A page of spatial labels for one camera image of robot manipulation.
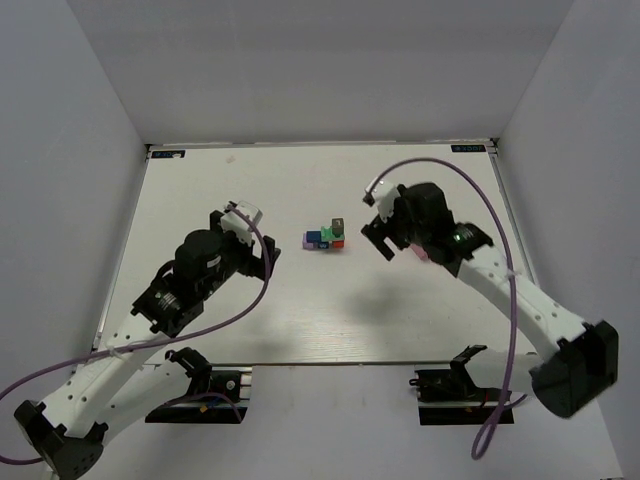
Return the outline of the pink plastic box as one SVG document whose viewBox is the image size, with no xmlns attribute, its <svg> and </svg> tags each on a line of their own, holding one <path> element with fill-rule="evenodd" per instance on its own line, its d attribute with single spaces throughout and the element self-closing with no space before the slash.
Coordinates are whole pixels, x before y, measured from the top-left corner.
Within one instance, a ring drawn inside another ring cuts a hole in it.
<svg viewBox="0 0 640 480">
<path fill-rule="evenodd" d="M 426 253 L 426 251 L 422 247 L 416 244 L 411 244 L 410 249 L 418 257 L 420 261 L 428 262 L 430 260 L 429 255 Z"/>
</svg>

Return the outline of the brown window wood block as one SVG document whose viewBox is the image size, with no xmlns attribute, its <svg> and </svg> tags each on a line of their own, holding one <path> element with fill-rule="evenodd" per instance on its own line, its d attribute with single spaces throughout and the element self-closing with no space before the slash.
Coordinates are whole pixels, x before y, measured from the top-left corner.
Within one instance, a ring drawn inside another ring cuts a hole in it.
<svg viewBox="0 0 640 480">
<path fill-rule="evenodd" d="M 331 221 L 331 231 L 336 237 L 344 235 L 344 219 L 341 217 L 333 218 Z"/>
</svg>

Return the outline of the large lilac wood block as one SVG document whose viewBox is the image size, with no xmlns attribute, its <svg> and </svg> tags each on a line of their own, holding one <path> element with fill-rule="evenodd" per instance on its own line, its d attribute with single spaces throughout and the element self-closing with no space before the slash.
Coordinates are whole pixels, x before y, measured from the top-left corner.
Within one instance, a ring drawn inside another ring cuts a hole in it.
<svg viewBox="0 0 640 480">
<path fill-rule="evenodd" d="M 310 242 L 307 239 L 307 234 L 304 233 L 302 236 L 302 247 L 304 250 L 315 250 L 317 248 L 316 242 Z"/>
</svg>

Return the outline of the green hospital wood block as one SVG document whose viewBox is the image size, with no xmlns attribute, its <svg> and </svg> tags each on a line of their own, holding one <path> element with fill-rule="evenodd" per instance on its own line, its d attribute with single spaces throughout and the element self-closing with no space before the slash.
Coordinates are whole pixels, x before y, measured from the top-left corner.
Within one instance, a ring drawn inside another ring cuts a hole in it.
<svg viewBox="0 0 640 480">
<path fill-rule="evenodd" d="M 331 242 L 335 242 L 335 241 L 344 241 L 345 240 L 345 235 L 344 234 L 340 234 L 340 235 L 335 234 L 331 227 L 322 227 L 320 232 L 321 232 L 321 241 L 322 242 L 331 243 Z"/>
</svg>

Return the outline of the dark blue wood block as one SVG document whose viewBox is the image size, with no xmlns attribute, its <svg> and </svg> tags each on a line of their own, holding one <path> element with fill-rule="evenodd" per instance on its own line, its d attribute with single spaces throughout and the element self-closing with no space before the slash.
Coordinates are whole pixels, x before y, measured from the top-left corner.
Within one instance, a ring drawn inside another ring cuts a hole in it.
<svg viewBox="0 0 640 480">
<path fill-rule="evenodd" d="M 305 240 L 307 243 L 319 243 L 322 242 L 322 232 L 319 230 L 310 230 L 305 234 Z"/>
</svg>

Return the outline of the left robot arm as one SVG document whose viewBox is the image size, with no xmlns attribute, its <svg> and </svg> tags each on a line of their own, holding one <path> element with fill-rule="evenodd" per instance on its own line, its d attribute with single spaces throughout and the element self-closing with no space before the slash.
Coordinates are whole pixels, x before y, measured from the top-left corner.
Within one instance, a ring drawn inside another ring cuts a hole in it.
<svg viewBox="0 0 640 480">
<path fill-rule="evenodd" d="M 269 282 L 280 251 L 259 233 L 262 216 L 244 201 L 213 211 L 208 228 L 189 233 L 157 271 L 103 350 L 78 360 L 57 390 L 17 407 L 15 420 L 58 478 L 78 479 L 95 465 L 112 429 L 102 414 L 118 407 L 116 394 L 157 351 L 186 339 L 184 329 L 234 274 Z"/>
</svg>

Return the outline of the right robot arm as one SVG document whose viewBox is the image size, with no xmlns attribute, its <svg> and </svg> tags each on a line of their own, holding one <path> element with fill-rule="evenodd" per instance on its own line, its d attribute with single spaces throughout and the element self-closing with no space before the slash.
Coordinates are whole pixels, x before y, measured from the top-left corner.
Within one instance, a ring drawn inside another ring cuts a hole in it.
<svg viewBox="0 0 640 480">
<path fill-rule="evenodd" d="M 377 214 L 361 232 L 386 260 L 393 258 L 394 248 L 420 247 L 525 335 L 535 357 L 519 355 L 505 365 L 523 376 L 524 393 L 552 414 L 571 418 L 616 383 L 617 330 L 605 320 L 588 322 L 517 274 L 485 232 L 455 221 L 437 185 L 374 181 L 364 201 Z"/>
</svg>

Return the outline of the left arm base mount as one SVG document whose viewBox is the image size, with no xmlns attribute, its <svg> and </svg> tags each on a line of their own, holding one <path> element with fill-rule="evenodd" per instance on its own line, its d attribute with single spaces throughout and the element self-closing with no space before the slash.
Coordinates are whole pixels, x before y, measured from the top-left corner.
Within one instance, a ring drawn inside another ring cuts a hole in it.
<svg viewBox="0 0 640 480">
<path fill-rule="evenodd" d="M 250 367 L 222 367 L 210 363 L 196 350 L 185 347 L 165 354 L 165 364 L 177 367 L 186 380 L 182 396 L 152 410 L 147 424 L 237 425 L 249 407 Z"/>
</svg>

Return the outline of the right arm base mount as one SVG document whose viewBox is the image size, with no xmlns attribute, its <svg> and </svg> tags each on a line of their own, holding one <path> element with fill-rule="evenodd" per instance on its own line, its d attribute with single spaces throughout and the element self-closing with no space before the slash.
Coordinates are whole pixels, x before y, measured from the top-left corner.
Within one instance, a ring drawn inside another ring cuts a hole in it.
<svg viewBox="0 0 640 480">
<path fill-rule="evenodd" d="M 467 371 L 471 360 L 488 351 L 484 345 L 466 347 L 445 366 L 417 367 L 409 379 L 418 401 L 421 426 L 482 425 L 497 406 L 502 375 L 481 387 Z"/>
</svg>

